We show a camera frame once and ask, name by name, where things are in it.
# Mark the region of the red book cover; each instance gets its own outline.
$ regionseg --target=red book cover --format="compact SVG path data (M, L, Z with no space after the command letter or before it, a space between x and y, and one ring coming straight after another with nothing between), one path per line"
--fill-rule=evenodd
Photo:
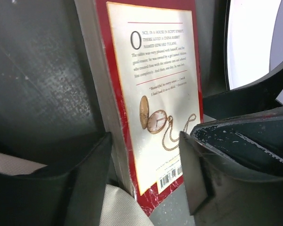
M203 121L193 0L96 0L135 198L147 215L183 183L179 131Z

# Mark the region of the watch face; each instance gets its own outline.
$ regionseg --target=watch face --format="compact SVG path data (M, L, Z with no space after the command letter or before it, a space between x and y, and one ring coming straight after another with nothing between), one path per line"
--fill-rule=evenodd
M143 129L146 129L147 127L148 118L149 118L149 103L147 97L143 96L140 102L140 121L141 121L141 127Z
M147 128L152 134L159 133L167 122L166 112L164 110L155 111L148 120Z

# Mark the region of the beige fabric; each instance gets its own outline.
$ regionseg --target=beige fabric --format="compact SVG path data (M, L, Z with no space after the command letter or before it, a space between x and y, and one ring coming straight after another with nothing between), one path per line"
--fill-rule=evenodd
M154 226L139 204L124 190L106 186L100 226Z
M45 165L0 153L0 173L7 175L31 174Z

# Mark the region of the book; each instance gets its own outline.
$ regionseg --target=book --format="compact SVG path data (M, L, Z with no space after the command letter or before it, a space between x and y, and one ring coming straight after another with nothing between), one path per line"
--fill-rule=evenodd
M75 3L120 186L150 215L183 183L179 132L203 121L195 2Z

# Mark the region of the pocket watch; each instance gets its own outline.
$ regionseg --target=pocket watch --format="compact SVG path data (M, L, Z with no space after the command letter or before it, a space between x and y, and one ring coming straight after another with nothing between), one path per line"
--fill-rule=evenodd
M165 145L166 134L169 131L169 129L170 129L169 131L170 140L174 143L179 141L179 137L177 139L172 138L173 117L171 115L168 116L164 110L157 110L154 113L152 113L152 115L150 115L149 112L150 111L149 111L148 98L146 96L143 96L140 101L140 121L141 121L142 129L147 129L148 132L151 134L157 134L163 130L163 128L166 126L166 123L168 122L168 127L162 138L162 146L166 151L172 151L176 149L179 146L179 144L177 144L172 148L168 148ZM183 128L183 131L187 132L189 123L195 120L196 120L196 114L191 114Z

